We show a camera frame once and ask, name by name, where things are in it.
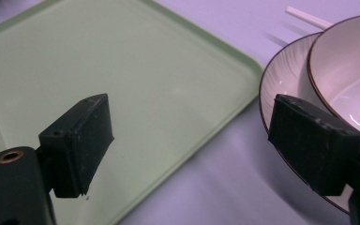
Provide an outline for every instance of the chopstick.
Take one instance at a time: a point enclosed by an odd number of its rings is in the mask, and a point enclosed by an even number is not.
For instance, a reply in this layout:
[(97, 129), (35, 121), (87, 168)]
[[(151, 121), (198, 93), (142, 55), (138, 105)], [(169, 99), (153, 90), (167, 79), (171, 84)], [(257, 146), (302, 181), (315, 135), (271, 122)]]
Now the chopstick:
[(285, 10), (288, 14), (294, 16), (295, 18), (298, 18), (306, 23), (309, 23), (315, 27), (318, 27), (322, 30), (327, 29), (328, 27), (332, 26), (330, 22), (327, 22), (323, 19), (320, 19), (318, 17), (312, 16), (304, 11), (300, 11), (294, 7), (286, 7)]

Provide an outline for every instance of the white stick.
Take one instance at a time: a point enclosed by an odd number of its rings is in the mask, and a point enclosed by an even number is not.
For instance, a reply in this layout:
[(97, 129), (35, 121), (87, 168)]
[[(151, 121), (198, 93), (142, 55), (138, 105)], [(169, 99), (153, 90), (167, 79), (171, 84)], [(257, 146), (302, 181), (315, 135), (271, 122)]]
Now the white stick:
[(309, 15), (308, 13), (304, 12), (304, 11), (300, 11), (294, 7), (287, 7), (286, 8), (286, 12), (288, 14), (293, 15), (294, 17), (307, 22), (313, 26), (316, 26), (322, 30), (325, 30), (326, 28), (328, 28), (329, 26), (333, 25), (330, 22), (324, 21), (323, 19), (317, 18), (315, 16)]

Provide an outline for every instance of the tray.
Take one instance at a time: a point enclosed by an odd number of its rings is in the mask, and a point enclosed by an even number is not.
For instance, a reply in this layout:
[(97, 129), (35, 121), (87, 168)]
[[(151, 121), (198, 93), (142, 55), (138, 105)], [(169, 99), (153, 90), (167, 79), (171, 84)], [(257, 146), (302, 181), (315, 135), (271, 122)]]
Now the tray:
[(0, 24), (0, 151), (107, 93), (115, 140), (58, 224), (113, 224), (259, 90), (252, 58), (147, 0), (45, 1)]

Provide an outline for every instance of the black object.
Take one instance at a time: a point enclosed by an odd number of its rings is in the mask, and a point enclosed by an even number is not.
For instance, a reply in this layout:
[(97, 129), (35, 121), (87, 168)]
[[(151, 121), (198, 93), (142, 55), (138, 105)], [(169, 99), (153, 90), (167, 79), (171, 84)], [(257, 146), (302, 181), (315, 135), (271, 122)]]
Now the black object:
[(360, 225), (360, 132), (297, 97), (277, 95), (268, 140), (291, 168), (323, 196), (346, 184), (353, 225)]
[(113, 141), (107, 95), (78, 102), (39, 135), (37, 151), (0, 153), (0, 225), (55, 224), (49, 192), (59, 198), (87, 193)]

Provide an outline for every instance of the light green surface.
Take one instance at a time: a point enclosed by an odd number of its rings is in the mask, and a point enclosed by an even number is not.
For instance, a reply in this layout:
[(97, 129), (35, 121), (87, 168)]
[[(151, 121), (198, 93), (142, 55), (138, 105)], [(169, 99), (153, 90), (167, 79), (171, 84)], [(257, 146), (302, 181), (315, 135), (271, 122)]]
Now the light green surface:
[(0, 151), (107, 93), (115, 141), (58, 224), (111, 224), (258, 93), (260, 66), (150, 1), (47, 1), (0, 25)]

